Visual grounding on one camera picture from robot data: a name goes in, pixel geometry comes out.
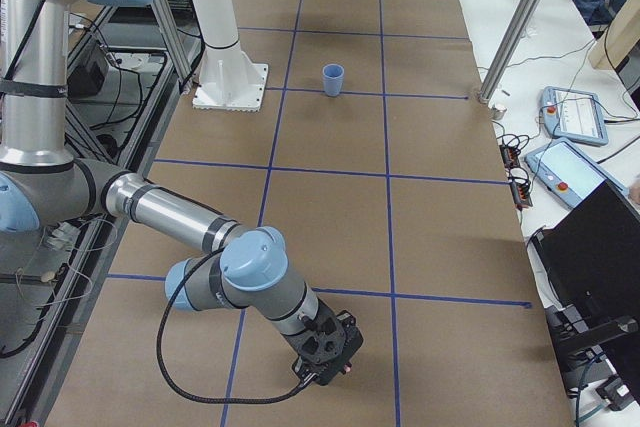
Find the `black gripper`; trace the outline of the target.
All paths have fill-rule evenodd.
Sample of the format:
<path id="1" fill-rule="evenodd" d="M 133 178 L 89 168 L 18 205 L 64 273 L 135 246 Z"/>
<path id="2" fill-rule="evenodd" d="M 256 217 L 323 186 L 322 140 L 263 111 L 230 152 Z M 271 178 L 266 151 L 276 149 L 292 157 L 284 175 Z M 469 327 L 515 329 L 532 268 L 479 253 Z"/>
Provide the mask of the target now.
<path id="1" fill-rule="evenodd" d="M 303 384 L 328 385 L 345 366 L 352 368 L 352 358 L 362 347 L 364 338 L 356 318 L 343 310 L 337 315 L 320 312 L 316 329 L 288 336 L 287 342 L 298 355 L 292 371 Z"/>

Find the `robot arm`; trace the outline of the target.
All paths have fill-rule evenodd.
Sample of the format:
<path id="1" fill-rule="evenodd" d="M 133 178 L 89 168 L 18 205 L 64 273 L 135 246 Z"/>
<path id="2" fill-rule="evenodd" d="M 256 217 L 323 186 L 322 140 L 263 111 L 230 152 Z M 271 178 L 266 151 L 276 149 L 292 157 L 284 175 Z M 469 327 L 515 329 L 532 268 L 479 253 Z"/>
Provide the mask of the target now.
<path id="1" fill-rule="evenodd" d="M 153 0 L 87 0 L 146 6 Z M 291 265 L 282 234 L 248 229 L 217 210 L 64 146 L 69 10 L 75 0 L 1 0 L 1 228 L 24 232 L 89 214 L 126 217 L 202 257 L 165 281 L 185 310 L 256 308 L 297 354 L 302 385 L 347 373 L 363 337 Z"/>

